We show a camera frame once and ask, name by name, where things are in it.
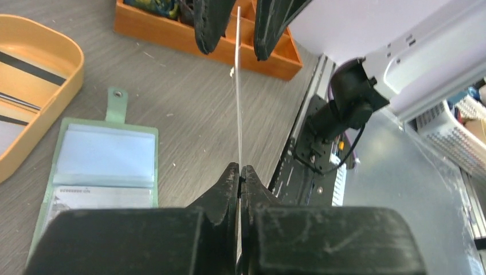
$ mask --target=perforated basket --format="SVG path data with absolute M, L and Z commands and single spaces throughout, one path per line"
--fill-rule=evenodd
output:
M 457 103 L 461 115 L 486 119 L 486 108 L 470 96 Z M 472 135 L 449 110 L 446 101 L 417 117 L 418 133 L 472 176 L 486 180 L 486 145 Z

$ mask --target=yellow tray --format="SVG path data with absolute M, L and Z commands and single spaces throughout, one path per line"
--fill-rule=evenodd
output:
M 81 89 L 84 55 L 73 40 L 32 20 L 0 14 L 0 26 L 0 93 L 39 107 L 0 97 L 3 113 L 11 111 L 12 117 L 28 123 L 0 155 L 1 183 L 22 164 Z

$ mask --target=purple cable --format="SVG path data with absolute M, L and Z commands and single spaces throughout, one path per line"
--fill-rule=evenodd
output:
M 334 95 L 332 94 L 331 87 L 327 88 L 327 99 L 328 99 L 328 101 L 331 101 L 331 100 L 334 99 Z M 348 133 L 346 131 L 344 132 L 344 138 L 346 138 L 346 140 L 348 141 L 348 144 L 351 144 L 351 139 L 349 138 Z M 352 151 L 352 158 L 354 159 L 353 162 L 354 162 L 355 165 L 356 165 L 356 163 L 359 163 L 358 155 L 356 154 L 355 150 Z

